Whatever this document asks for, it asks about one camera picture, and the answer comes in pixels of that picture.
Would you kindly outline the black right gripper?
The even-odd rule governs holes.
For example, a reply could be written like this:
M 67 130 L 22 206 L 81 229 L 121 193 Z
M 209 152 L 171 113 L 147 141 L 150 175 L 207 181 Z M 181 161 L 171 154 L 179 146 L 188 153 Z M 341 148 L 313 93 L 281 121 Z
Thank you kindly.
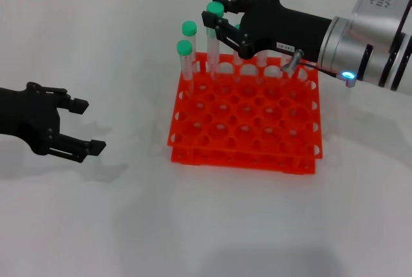
M 203 11 L 205 27 L 217 40 L 244 59 L 263 50 L 293 55 L 303 51 L 303 58 L 317 62 L 326 32 L 332 20 L 284 7 L 280 0 L 212 0 L 223 5 L 224 12 L 243 13 L 240 28 L 212 12 Z

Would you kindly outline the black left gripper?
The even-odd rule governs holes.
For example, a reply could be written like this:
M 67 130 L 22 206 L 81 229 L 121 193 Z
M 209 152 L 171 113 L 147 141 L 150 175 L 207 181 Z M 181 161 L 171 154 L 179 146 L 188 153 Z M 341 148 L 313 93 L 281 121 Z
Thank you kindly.
M 82 163 L 87 156 L 99 156 L 106 147 L 100 140 L 85 141 L 59 135 L 57 108 L 82 115 L 89 102 L 68 94 L 64 88 L 44 87 L 28 82 L 21 91 L 1 88 L 1 134 L 26 142 L 37 155 L 53 155 Z

